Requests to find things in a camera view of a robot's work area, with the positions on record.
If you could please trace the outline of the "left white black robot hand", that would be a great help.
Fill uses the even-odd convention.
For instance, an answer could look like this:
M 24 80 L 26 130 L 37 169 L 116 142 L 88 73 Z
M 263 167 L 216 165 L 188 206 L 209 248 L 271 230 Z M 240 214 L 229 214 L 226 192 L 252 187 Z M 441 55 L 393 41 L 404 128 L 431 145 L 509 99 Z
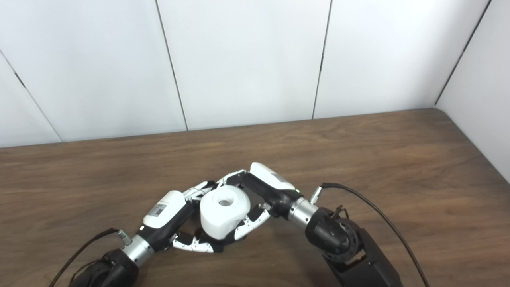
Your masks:
M 206 235 L 204 228 L 195 235 L 180 232 L 180 227 L 199 209 L 203 196 L 216 187 L 215 181 L 204 181 L 184 192 L 168 191 L 143 218 L 131 243 L 125 244 L 122 252 L 137 267 L 153 254 L 169 248 L 200 253 L 223 252 L 226 241 Z

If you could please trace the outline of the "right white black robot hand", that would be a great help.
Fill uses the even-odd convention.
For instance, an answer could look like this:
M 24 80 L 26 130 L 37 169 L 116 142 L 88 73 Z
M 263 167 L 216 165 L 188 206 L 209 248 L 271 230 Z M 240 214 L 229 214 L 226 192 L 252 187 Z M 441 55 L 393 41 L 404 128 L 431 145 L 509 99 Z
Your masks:
M 248 171 L 242 169 L 217 181 L 218 187 L 231 185 L 253 191 L 263 199 L 235 227 L 235 241 L 261 226 L 269 217 L 281 217 L 305 229 L 318 207 L 304 198 L 298 189 L 275 171 L 260 162 L 253 162 Z

